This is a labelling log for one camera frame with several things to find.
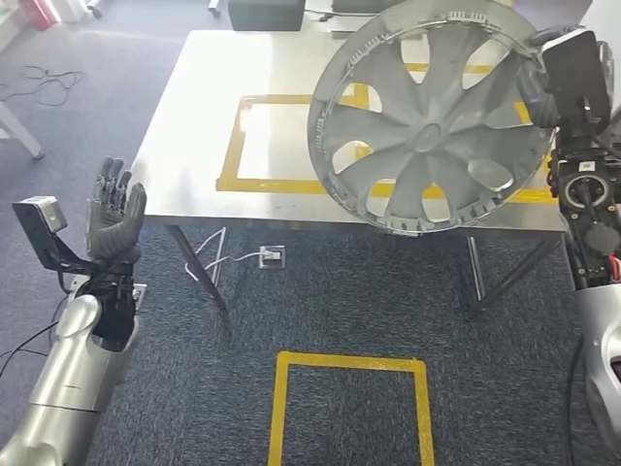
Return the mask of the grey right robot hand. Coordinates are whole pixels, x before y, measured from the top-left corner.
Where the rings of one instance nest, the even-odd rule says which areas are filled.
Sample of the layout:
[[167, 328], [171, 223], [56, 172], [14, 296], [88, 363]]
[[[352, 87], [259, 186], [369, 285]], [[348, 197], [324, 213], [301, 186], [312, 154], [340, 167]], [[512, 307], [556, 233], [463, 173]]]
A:
[[530, 120], [541, 128], [560, 121], [601, 134], [610, 125], [614, 90], [612, 48], [579, 25], [540, 30], [525, 44], [536, 60], [521, 66], [517, 85]]

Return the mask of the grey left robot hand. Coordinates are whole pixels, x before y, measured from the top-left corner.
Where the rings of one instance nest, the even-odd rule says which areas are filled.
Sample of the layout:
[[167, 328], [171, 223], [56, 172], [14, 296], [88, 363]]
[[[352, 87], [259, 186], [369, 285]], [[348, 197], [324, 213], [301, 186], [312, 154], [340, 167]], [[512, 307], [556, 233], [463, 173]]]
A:
[[135, 264], [147, 196], [142, 183], [130, 184], [120, 158], [106, 158], [87, 201], [87, 253], [93, 261]]

